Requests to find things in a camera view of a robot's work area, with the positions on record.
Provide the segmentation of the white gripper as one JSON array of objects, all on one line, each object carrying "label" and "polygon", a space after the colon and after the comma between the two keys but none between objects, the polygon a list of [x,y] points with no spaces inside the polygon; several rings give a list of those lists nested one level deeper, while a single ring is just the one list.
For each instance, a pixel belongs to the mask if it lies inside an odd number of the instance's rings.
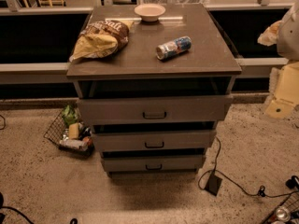
[{"label": "white gripper", "polygon": [[[281,21],[272,23],[260,34],[257,42],[272,46],[278,42]],[[264,113],[273,119],[283,119],[299,105],[299,62],[288,63],[281,69],[273,68],[269,80],[269,96]]]}]

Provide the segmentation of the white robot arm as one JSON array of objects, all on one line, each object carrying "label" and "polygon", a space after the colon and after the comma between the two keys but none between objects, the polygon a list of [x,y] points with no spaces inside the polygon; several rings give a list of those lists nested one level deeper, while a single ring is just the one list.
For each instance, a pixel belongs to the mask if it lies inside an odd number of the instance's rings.
[{"label": "white robot arm", "polygon": [[278,54],[288,60],[270,76],[270,97],[264,113],[283,119],[299,106],[299,1],[280,21],[272,23],[257,39],[264,46],[277,46]]}]

